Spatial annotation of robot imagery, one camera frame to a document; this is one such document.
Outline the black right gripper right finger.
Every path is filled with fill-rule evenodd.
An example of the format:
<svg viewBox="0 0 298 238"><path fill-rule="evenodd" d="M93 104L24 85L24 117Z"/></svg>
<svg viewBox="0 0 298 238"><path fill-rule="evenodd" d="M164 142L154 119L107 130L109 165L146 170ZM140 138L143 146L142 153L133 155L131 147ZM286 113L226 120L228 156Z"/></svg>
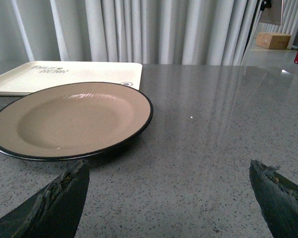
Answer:
<svg viewBox="0 0 298 238"><path fill-rule="evenodd" d="M251 186L272 236L298 238L298 185L277 170L252 160Z"/></svg>

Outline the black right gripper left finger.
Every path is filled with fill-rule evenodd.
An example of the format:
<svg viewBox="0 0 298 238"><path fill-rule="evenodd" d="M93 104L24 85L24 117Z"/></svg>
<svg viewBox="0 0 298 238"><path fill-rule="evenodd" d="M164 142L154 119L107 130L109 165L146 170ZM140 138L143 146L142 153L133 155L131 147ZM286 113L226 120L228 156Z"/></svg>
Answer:
<svg viewBox="0 0 298 238"><path fill-rule="evenodd" d="M89 185L80 160L17 208L0 218L0 238L73 238Z"/></svg>

